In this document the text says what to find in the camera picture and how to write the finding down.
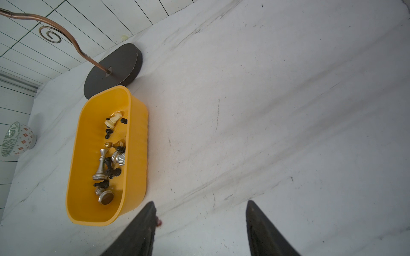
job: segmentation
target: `black round base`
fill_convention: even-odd
[[[132,43],[126,43],[99,63],[112,73],[108,75],[95,66],[91,69],[84,84],[84,96],[87,99],[111,87],[129,85],[141,70],[142,53]]]

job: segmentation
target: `white chess piece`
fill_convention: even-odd
[[[123,115],[121,112],[116,112],[113,117],[111,117],[109,120],[105,121],[105,125],[108,126],[111,129],[114,129],[115,123],[122,117]]]

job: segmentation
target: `ceramic bowl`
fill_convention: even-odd
[[[33,134],[30,127],[14,122],[4,136],[1,155],[3,157],[18,156],[33,148],[36,141],[37,136]]]

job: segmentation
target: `copper metal rod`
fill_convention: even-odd
[[[61,34],[63,34],[75,47],[75,49],[77,50],[77,52],[86,60],[88,60],[89,62],[91,62],[92,64],[94,64],[97,68],[103,70],[104,72],[106,72],[107,74],[111,74],[111,71],[108,70],[107,68],[104,68],[101,64],[99,64],[98,62],[96,62],[95,60],[93,60],[90,56],[88,56],[87,54],[85,54],[81,49],[80,46],[78,45],[77,41],[74,39],[74,37],[70,34],[70,32],[68,32],[65,28],[63,28],[61,25],[57,24],[56,22],[47,19],[46,17],[40,16],[40,15],[36,15],[36,14],[18,14],[18,13],[14,13],[5,9],[0,8],[0,14],[3,16],[6,16],[8,18],[12,18],[12,19],[18,19],[18,20],[37,20],[40,22],[44,22],[47,23],[48,25],[52,26],[52,27],[47,27],[47,26],[42,26],[39,28],[39,33],[40,35],[47,41],[52,42],[52,43],[59,43],[61,42],[61,37],[54,33],[53,31],[47,31],[46,35],[52,39],[52,37],[49,34],[53,34],[56,35],[59,38],[59,41],[52,41],[48,38],[46,38],[42,33],[41,30],[44,28],[48,28],[48,29],[52,29],[55,30]]]

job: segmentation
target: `yellow plastic tub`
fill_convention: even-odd
[[[114,133],[105,139],[104,121],[121,111],[128,124],[117,122]],[[95,194],[92,176],[98,169],[100,149],[104,143],[125,142],[125,165],[121,175],[110,179],[113,201],[101,205]],[[84,105],[78,120],[70,177],[68,179],[66,209],[75,224],[106,226],[128,211],[135,209],[144,199],[147,180],[148,111],[145,105],[131,95],[124,86],[105,90]],[[111,148],[106,156],[115,151]]]

